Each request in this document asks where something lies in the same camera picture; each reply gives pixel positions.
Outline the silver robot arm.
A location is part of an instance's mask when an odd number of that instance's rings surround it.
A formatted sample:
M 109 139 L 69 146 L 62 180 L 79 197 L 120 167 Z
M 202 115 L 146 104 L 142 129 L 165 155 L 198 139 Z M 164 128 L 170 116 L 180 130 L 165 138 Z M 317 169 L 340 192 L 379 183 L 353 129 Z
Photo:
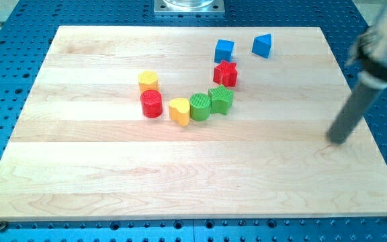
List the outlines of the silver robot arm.
M 372 89 L 387 87 L 387 4 L 350 48 L 348 63 L 354 61 L 361 64 L 361 84 Z

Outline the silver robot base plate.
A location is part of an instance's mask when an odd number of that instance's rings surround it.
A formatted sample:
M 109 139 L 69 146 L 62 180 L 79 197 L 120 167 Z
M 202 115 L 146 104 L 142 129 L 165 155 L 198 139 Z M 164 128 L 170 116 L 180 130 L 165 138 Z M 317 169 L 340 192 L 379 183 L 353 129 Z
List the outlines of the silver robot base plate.
M 224 0 L 154 0 L 155 15 L 224 15 Z

